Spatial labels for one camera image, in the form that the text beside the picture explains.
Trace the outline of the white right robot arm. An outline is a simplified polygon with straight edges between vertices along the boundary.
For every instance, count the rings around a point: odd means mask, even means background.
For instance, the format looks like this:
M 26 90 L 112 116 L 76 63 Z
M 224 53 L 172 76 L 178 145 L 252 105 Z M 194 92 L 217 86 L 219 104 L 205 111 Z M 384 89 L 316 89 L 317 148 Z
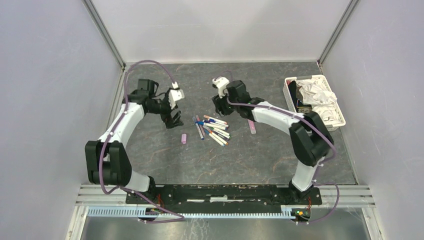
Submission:
M 336 156 L 334 140 L 318 113 L 289 111 L 251 97 L 241 80 L 217 77 L 212 81 L 217 95 L 212 99 L 215 111 L 222 116 L 238 113 L 242 118 L 266 124 L 289 135 L 297 157 L 295 174 L 290 181 L 289 199 L 302 204 L 309 198 L 319 164 Z

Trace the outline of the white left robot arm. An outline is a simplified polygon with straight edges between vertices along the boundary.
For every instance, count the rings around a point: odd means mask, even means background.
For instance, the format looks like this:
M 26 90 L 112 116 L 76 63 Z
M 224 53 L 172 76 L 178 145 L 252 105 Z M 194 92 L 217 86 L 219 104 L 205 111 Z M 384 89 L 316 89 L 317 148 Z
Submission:
M 160 115 L 166 128 L 182 126 L 181 112 L 177 102 L 185 95 L 177 82 L 164 93 L 157 95 L 159 84 L 150 79 L 139 79 L 137 88 L 125 95 L 118 116 L 107 131 L 97 140 L 85 145 L 88 180 L 96 185 L 124 187 L 138 192 L 145 204 L 153 203 L 157 190 L 153 178 L 137 173 L 130 163 L 126 146 L 137 124 L 146 114 Z

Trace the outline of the white acrylic marker peach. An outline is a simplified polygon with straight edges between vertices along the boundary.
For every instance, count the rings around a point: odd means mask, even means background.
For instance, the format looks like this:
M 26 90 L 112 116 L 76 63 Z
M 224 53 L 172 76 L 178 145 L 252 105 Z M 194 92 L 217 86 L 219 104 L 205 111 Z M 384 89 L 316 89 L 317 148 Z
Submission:
M 220 119 L 217 119 L 217 118 L 208 116 L 208 115 L 204 115 L 203 117 L 206 118 L 206 119 L 208 119 L 209 121 L 214 122 L 214 123 L 219 123 L 219 124 L 222 124 L 222 125 L 227 125 L 228 124 L 226 121 L 223 121 L 223 120 L 220 120 Z

